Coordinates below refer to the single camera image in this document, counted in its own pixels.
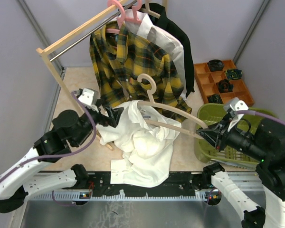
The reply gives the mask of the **yellow black plaid shirt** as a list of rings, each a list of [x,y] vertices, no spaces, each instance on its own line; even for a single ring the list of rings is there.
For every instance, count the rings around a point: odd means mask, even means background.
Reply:
[[[156,83],[155,102],[178,108],[187,113],[192,108],[181,97],[184,86],[170,55],[156,44],[131,33],[122,25],[118,34],[116,21],[107,23],[90,37],[93,62],[100,96],[104,104],[117,107],[126,101],[148,100],[147,80],[138,82],[140,74],[148,74]]]

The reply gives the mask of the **pink plastic hanger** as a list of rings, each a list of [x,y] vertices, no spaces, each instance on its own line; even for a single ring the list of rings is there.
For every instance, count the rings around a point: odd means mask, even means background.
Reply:
[[[141,24],[141,20],[138,17],[137,11],[135,10],[126,10],[121,13],[119,17],[116,18],[118,28],[108,28],[106,29],[106,32],[108,33],[113,33],[113,34],[118,34],[120,32],[121,26],[125,22],[131,22],[134,24]]]

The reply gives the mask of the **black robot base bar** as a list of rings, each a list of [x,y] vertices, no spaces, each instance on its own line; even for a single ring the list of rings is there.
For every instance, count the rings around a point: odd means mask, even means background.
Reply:
[[[107,171],[96,171],[89,174],[87,183],[79,190],[79,199],[201,199],[209,205],[220,203],[222,193],[215,190],[210,179],[204,174],[189,171],[172,171],[168,178],[156,187],[140,187],[130,184],[113,184],[111,174]]]

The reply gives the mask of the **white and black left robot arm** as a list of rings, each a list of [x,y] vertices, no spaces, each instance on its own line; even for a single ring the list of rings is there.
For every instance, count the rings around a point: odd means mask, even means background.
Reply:
[[[53,128],[38,139],[27,154],[0,175],[0,213],[9,213],[21,207],[36,195],[57,189],[82,189],[89,184],[89,175],[82,164],[51,176],[36,179],[34,175],[63,157],[74,155],[71,148],[85,150],[95,136],[96,125],[115,128],[123,108],[105,108],[108,115],[99,109],[87,109],[79,116],[74,110],[64,110],[53,119]]]

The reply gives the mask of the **white collared shirt on rack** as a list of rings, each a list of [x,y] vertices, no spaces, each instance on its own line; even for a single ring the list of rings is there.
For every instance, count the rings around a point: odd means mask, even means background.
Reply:
[[[140,25],[131,22],[125,22],[125,26],[131,33],[149,40],[165,50],[172,58],[179,78],[183,83],[184,89],[181,97],[186,98],[186,78],[184,67],[184,47],[173,35],[154,25],[147,13],[137,12],[139,19],[142,21]]]

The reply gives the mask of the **pink hanger on rack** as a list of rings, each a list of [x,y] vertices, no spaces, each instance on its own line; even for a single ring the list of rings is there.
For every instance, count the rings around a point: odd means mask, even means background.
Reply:
[[[139,19],[138,14],[137,14],[138,10],[142,7],[142,1],[141,0],[137,0],[137,5],[132,6],[132,14],[133,14],[132,17],[126,16],[125,9],[118,0],[108,0],[107,6],[110,7],[111,5],[116,6],[119,9],[119,11],[121,12],[121,21],[122,22],[129,21],[129,22],[134,22],[134,23],[138,23],[138,24],[141,23],[141,20]]]

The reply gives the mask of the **beige hanger under black garment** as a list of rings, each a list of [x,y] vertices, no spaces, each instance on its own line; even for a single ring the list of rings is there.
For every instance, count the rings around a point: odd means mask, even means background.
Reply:
[[[149,3],[145,3],[145,8],[141,8],[141,9],[140,9],[140,12],[147,13],[147,14],[149,14],[149,15],[151,15],[152,17],[155,17],[155,18],[157,18],[157,19],[159,19],[160,16],[161,16],[160,14],[158,14],[158,13],[156,13],[156,12],[154,12],[154,11],[151,10]]]

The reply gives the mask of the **dark rolled sock bottom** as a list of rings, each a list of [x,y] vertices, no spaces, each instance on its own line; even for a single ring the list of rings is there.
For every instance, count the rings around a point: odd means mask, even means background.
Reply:
[[[223,104],[223,101],[221,99],[221,96],[219,94],[213,94],[208,97],[209,103],[215,103],[215,104]]]

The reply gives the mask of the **dark rolled sock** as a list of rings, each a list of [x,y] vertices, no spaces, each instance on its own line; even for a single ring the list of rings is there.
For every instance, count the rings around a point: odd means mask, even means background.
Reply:
[[[233,87],[234,86],[227,79],[223,79],[218,82],[218,90],[220,93],[232,92]]]
[[[208,65],[210,72],[222,71],[224,66],[225,66],[223,61],[221,61],[219,59],[210,60],[207,63],[207,65]]]
[[[223,101],[221,99],[221,96],[219,94],[213,94],[208,97],[209,103],[215,103],[215,104],[223,104]]]

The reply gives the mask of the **dark rolled sock middle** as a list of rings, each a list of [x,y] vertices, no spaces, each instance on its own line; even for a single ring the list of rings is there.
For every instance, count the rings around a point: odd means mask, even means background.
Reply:
[[[220,93],[232,92],[233,87],[234,86],[227,79],[223,79],[218,82],[218,90]]]

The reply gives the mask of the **orange compartment tray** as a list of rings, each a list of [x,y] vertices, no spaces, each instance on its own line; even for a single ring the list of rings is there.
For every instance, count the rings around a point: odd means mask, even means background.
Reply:
[[[223,68],[211,71],[209,64],[197,63],[194,65],[195,79],[204,103],[225,104],[238,97],[249,107],[254,105],[244,80],[239,78],[239,70],[231,59],[223,60]]]

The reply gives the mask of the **green patterned rolled sock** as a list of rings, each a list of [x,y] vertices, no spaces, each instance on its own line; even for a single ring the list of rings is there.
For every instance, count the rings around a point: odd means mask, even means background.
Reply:
[[[228,69],[226,72],[227,80],[239,80],[242,78],[242,70],[239,69]]]

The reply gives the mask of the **dark rolled sock top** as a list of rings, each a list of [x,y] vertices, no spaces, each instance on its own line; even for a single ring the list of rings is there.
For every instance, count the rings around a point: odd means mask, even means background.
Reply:
[[[224,66],[225,66],[223,61],[221,61],[219,59],[210,60],[207,63],[207,65],[208,65],[210,72],[222,71]]]

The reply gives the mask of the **wooden clothes rack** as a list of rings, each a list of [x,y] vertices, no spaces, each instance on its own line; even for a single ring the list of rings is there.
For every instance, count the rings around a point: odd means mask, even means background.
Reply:
[[[118,9],[118,5],[111,4],[76,29],[64,35],[53,44],[48,45],[45,49],[36,49],[44,64],[51,72],[53,78],[58,83],[58,88],[64,92],[66,98],[72,104],[72,107],[75,109],[75,111],[78,112],[78,114],[83,113],[83,108],[81,108],[80,105],[72,97],[70,90],[64,83],[62,73],[58,72],[53,63],[60,56],[74,48],[84,39],[88,38],[94,31],[100,29],[110,19],[120,14],[121,12]]]

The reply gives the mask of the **black garment on rack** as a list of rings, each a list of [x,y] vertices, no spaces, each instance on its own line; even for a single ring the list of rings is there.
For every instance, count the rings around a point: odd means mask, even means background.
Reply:
[[[149,7],[159,15],[158,18],[138,11],[137,17],[141,23],[126,21],[125,25],[132,33],[156,44],[170,55],[184,86],[181,97],[186,99],[194,92],[194,65],[190,40],[179,26],[168,19],[164,6],[150,3]]]

